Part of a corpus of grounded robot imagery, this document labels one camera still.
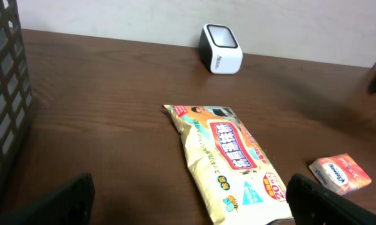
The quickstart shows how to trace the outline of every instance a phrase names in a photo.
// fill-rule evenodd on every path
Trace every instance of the tissue box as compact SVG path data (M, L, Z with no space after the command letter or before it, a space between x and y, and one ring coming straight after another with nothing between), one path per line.
M371 183L369 176L348 154L317 159L309 168L323 186L337 194L346 194Z

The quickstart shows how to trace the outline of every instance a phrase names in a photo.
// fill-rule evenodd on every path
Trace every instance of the desk surface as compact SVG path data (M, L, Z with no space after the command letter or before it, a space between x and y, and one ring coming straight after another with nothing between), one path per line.
M316 158L348 153L372 178L345 197L376 213L376 96L367 68L245 54L208 73L197 49L24 30L39 103L1 211L81 172L96 186L91 224L207 224L162 104L230 106L286 184Z

